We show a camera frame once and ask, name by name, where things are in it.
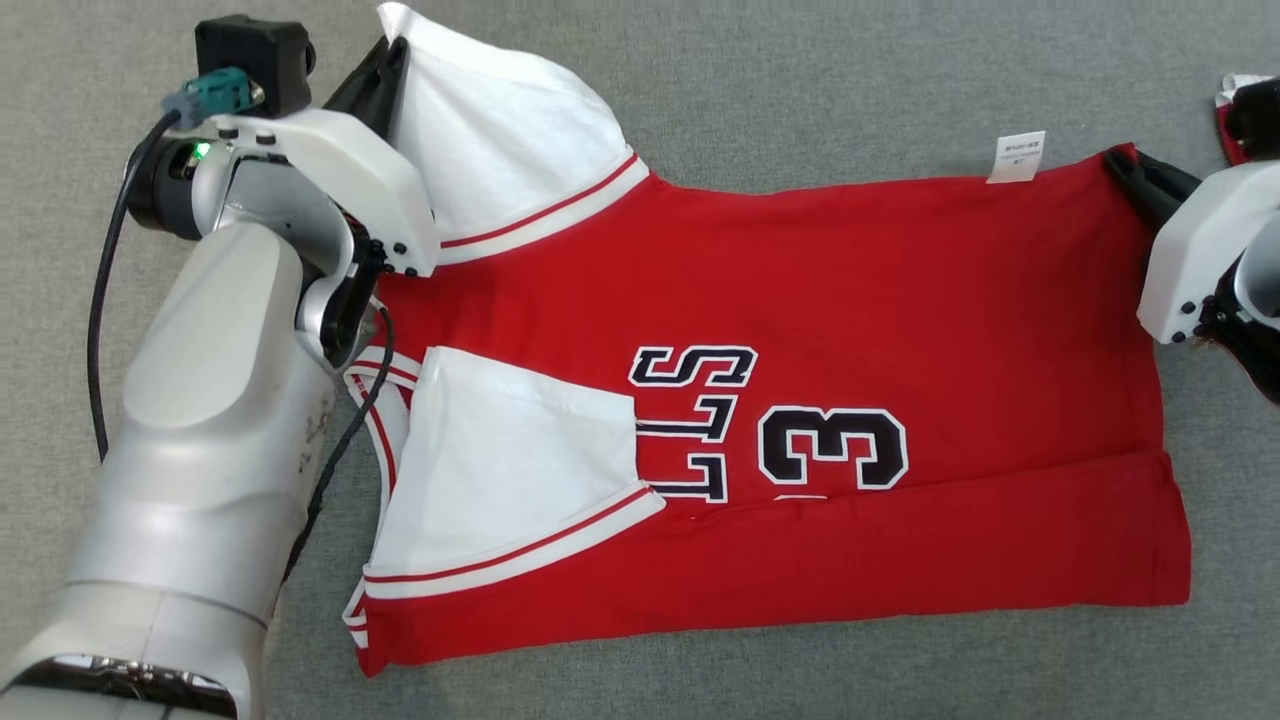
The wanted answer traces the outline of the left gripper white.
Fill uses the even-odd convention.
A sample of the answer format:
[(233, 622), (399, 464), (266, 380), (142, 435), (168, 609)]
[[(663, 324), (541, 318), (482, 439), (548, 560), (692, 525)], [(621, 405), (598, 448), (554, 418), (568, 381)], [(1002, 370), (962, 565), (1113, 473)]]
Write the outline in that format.
[(379, 38), (325, 110), (215, 117), (234, 137), (212, 141), (205, 154), (206, 233), (259, 223), (324, 274), (342, 277), (355, 264), (355, 219), (383, 243), (392, 272), (430, 275), (442, 251), (430, 199), (415, 167), (387, 142), (408, 67), (406, 37)]

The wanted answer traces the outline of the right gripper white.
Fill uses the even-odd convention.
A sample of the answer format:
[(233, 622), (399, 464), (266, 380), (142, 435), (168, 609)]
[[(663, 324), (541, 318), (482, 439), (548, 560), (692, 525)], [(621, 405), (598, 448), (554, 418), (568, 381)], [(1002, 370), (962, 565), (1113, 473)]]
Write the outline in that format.
[(1107, 150), (1105, 165), (1158, 232), (1138, 306), (1153, 340), (1189, 338), (1220, 281), (1236, 292), (1251, 320), (1277, 328), (1262, 299), (1267, 286), (1277, 286), (1277, 161), (1230, 167), (1202, 183), (1140, 150)]

